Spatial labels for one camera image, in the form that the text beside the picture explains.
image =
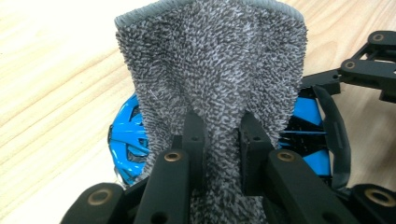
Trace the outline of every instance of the fluffy microfiber cloth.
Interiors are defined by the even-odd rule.
[[[236,129],[252,112],[276,147],[301,81],[303,16],[272,0],[162,0],[117,17],[116,26],[149,141],[140,179],[193,110],[210,147],[206,191],[191,199],[191,222],[265,222],[261,198],[241,191]]]

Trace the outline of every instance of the brass insert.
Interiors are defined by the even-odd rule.
[[[279,153],[277,153],[277,157],[282,161],[294,161],[295,160],[294,155],[289,152],[279,152]]]
[[[396,200],[387,192],[380,189],[367,189],[364,195],[374,203],[378,203],[385,207],[396,206]]]
[[[177,152],[169,152],[165,155],[166,161],[178,161],[181,159],[181,155]]]
[[[88,198],[88,204],[101,205],[107,203],[111,199],[112,195],[113,192],[110,189],[99,189],[90,195]]]

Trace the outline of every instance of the blue plastic part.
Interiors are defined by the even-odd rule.
[[[305,156],[304,160],[317,175],[331,175],[330,156],[327,149]]]
[[[315,99],[298,97],[294,105],[293,115],[316,125],[320,125],[322,122],[318,103]]]
[[[145,158],[149,154],[142,115],[140,113],[133,115],[137,107],[138,101],[134,94],[122,105],[109,130],[108,146],[114,165],[126,185],[132,185],[142,174],[145,166],[143,161],[128,160],[128,153],[138,158]]]
[[[298,97],[294,105],[293,116],[309,121],[315,125],[321,125],[322,119],[315,99]],[[325,132],[304,132],[286,131],[285,133],[294,134],[326,134]],[[317,175],[331,175],[329,150],[323,148],[320,151],[304,157],[305,162],[312,168]]]

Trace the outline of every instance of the wooden table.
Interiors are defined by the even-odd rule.
[[[0,1],[1,223],[59,222],[84,189],[116,182],[107,128],[134,85],[113,19],[153,0],[129,2]],[[340,66],[373,31],[396,31],[396,1],[285,2],[309,30],[305,75]],[[342,89],[349,185],[396,190],[396,105]]]

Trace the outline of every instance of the screw hole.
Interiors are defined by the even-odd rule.
[[[181,159],[181,155],[176,152],[169,152],[165,155],[166,161],[178,161]]]
[[[151,216],[151,223],[153,224],[163,224],[168,221],[168,217],[165,213],[156,213]]]
[[[111,199],[112,194],[111,189],[99,189],[90,195],[88,204],[96,206],[107,203]]]
[[[331,224],[342,223],[341,218],[334,213],[326,212],[322,214],[322,217],[327,223],[331,223]]]
[[[381,40],[383,40],[384,39],[384,36],[383,35],[374,35],[373,36],[373,40],[374,41],[381,41]]]
[[[355,63],[354,62],[347,62],[346,63],[346,68],[352,69],[355,67]]]
[[[277,157],[282,161],[294,161],[294,155],[289,152],[279,152]]]
[[[392,195],[380,189],[367,189],[364,191],[364,194],[368,199],[370,199],[370,201],[374,203],[386,207],[396,206],[396,200],[392,197]]]

